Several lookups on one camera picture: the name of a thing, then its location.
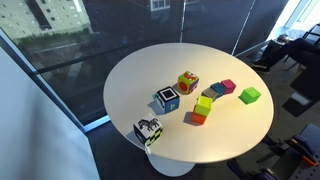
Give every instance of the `window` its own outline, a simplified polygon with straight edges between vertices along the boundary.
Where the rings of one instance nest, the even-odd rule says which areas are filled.
[[[170,6],[170,0],[166,0],[166,6]]]
[[[159,7],[164,7],[164,0],[159,1]]]
[[[158,8],[159,5],[158,5],[158,1],[153,1],[153,8]]]

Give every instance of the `colorful cube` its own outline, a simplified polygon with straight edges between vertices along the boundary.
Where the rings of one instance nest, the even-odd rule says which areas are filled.
[[[189,71],[178,77],[178,88],[185,94],[192,93],[198,86],[199,77]]]
[[[214,102],[217,99],[218,93],[209,87],[202,91],[201,95],[211,98],[212,102]]]
[[[217,82],[214,83],[210,86],[211,89],[213,89],[214,91],[216,91],[218,93],[217,98],[221,97],[224,95],[224,93],[226,92],[226,87],[224,87],[221,83]]]
[[[261,96],[261,93],[258,90],[256,90],[254,87],[249,87],[242,91],[239,98],[245,104],[250,104],[255,102],[260,96]]]
[[[196,107],[194,108],[194,113],[202,116],[208,116],[211,111],[211,104],[211,98],[200,96],[197,100]]]
[[[196,106],[194,106],[194,109],[193,109],[193,112],[192,112],[191,121],[192,121],[192,122],[195,122],[195,123],[198,123],[198,124],[204,124],[204,122],[206,121],[206,118],[207,118],[207,117],[195,113],[195,112],[194,112],[195,107],[196,107]]]
[[[180,96],[170,86],[159,90],[155,100],[164,114],[179,108]]]
[[[221,81],[221,84],[226,88],[226,92],[224,94],[231,94],[236,88],[236,85],[230,79]]]
[[[149,113],[134,123],[133,129],[140,142],[149,146],[160,137],[163,127],[160,121]]]

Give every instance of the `cube with sticker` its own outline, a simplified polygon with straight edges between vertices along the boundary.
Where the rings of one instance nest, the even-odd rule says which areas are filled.
[[[159,90],[155,100],[164,114],[179,108],[180,96],[170,86]]]
[[[140,142],[149,146],[160,137],[163,126],[157,118],[149,113],[134,123],[133,129]]]
[[[185,94],[192,93],[198,86],[199,77],[189,71],[178,77],[178,88]]]
[[[221,97],[224,95],[224,93],[226,92],[226,87],[224,87],[221,83],[217,82],[214,83],[210,86],[211,89],[213,89],[214,91],[216,91],[218,93],[217,98]]]

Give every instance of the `gray wall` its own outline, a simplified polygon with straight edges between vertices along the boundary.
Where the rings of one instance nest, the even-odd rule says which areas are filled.
[[[99,179],[87,137],[0,48],[0,179]]]

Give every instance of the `table top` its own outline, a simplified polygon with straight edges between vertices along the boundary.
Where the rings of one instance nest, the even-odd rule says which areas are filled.
[[[176,86],[178,76],[190,71],[199,77],[191,94],[180,95],[179,109],[168,114],[157,111],[152,95],[167,86]],[[201,92],[225,79],[236,84],[232,94],[218,98],[203,125],[191,122],[193,107]],[[261,96],[245,105],[238,97],[248,87]],[[104,86],[104,104],[116,129],[134,145],[144,149],[133,124],[149,112],[163,125],[152,145],[152,154],[171,160],[209,163],[239,156],[268,132],[273,119],[270,92],[249,66],[214,48],[167,43],[138,50],[120,61]]]

